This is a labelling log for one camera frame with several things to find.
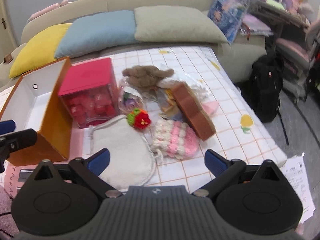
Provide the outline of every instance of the black backpack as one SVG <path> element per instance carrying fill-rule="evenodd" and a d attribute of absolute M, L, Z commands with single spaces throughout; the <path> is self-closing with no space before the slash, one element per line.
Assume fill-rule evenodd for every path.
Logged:
<path fill-rule="evenodd" d="M 279 94 L 283 86 L 284 61 L 275 54 L 260 57 L 252 65 L 249 81 L 241 87 L 241 95 L 254 110 L 261 122 L 271 122 L 277 115 L 280 117 L 286 142 L 288 138 L 279 113 Z"/>

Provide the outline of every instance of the brown plush toy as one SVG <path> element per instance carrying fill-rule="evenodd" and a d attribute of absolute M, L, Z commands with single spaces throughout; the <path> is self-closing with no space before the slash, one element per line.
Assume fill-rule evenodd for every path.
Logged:
<path fill-rule="evenodd" d="M 122 71 L 124 76 L 128 76 L 128 83 L 143 90 L 155 87 L 159 81 L 174 74 L 173 69 L 159 70 L 155 66 L 134 66 Z"/>

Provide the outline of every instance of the pink box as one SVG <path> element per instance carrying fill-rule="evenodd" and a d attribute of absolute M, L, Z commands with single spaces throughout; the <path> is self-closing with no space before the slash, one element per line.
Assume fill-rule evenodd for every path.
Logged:
<path fill-rule="evenodd" d="M 80 128 L 118 115 L 118 88 L 111 58 L 71 67 L 58 95 Z"/>

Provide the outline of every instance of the sofa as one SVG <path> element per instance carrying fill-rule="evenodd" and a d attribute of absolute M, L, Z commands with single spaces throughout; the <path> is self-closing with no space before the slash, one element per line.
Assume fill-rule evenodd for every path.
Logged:
<path fill-rule="evenodd" d="M 30 21 L 23 29 L 21 45 L 12 52 L 13 60 L 9 64 L 0 65 L 0 91 L 14 85 L 19 77 L 9 79 L 9 72 L 15 58 L 24 48 L 26 43 L 42 30 L 56 24 L 72 23 L 75 19 L 100 12 L 112 12 L 117 10 L 134 10 L 141 6 L 172 5 L 196 8 L 204 14 L 208 10 L 213 0 L 78 0 L 63 7 L 50 11 L 40 17 Z M 80 62 L 86 59 L 102 57 L 118 52 L 126 52 L 137 49 L 149 49 L 168 46 L 183 46 L 187 44 L 168 43 L 138 43 L 126 46 L 116 46 L 107 48 L 99 52 L 90 53 L 78 58 L 73 58 L 72 62 Z M 208 46 L 213 49 L 222 67 L 227 72 L 232 82 L 241 82 L 249 78 L 252 63 L 266 53 L 264 36 L 247 37 L 238 34 L 236 40 L 230 46 L 228 43 L 220 44 L 195 44 L 197 46 Z"/>

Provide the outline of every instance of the open cardboard box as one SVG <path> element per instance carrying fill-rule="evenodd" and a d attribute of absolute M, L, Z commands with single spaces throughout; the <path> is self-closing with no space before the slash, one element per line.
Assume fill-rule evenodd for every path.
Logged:
<path fill-rule="evenodd" d="M 68 57 L 23 74 L 0 112 L 0 121 L 14 120 L 16 130 L 32 128 L 34 146 L 11 153 L 15 166 L 38 164 L 43 159 L 65 161 L 69 157 L 72 118 L 58 97 L 58 90 L 71 67 Z"/>

